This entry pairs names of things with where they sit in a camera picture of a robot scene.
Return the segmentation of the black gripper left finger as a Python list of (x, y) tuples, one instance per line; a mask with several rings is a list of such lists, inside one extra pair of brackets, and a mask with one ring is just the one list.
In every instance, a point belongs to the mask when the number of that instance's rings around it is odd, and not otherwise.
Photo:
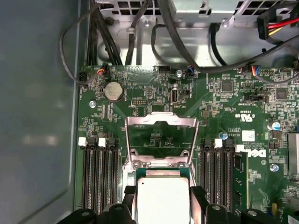
[(126, 186), (122, 203), (110, 206), (99, 215), (92, 209), (79, 209), (59, 221), (60, 224), (135, 224), (132, 217), (136, 186)]

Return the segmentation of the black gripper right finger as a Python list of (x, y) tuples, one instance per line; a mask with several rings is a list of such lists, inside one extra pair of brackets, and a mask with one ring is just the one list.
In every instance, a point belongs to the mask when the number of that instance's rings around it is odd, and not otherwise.
[(256, 210), (243, 210), (240, 216), (219, 204), (209, 204), (200, 186), (190, 187), (190, 211), (195, 224), (274, 224), (276, 219)]

